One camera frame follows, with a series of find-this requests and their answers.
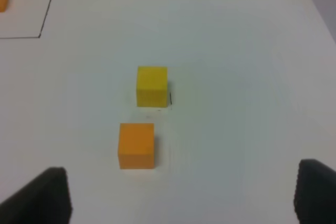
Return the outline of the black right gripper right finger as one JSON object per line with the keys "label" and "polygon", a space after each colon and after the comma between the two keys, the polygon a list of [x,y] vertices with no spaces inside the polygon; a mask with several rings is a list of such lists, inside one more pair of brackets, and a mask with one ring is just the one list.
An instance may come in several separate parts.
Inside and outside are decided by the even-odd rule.
{"label": "black right gripper right finger", "polygon": [[293,206],[299,223],[335,223],[335,170],[316,159],[301,160]]}

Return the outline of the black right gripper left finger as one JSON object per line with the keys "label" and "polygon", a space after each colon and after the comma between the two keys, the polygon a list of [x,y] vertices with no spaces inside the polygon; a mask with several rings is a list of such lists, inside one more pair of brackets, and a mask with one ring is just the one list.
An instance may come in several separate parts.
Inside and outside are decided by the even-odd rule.
{"label": "black right gripper left finger", "polygon": [[1,203],[1,223],[70,223],[67,171],[50,167]]}

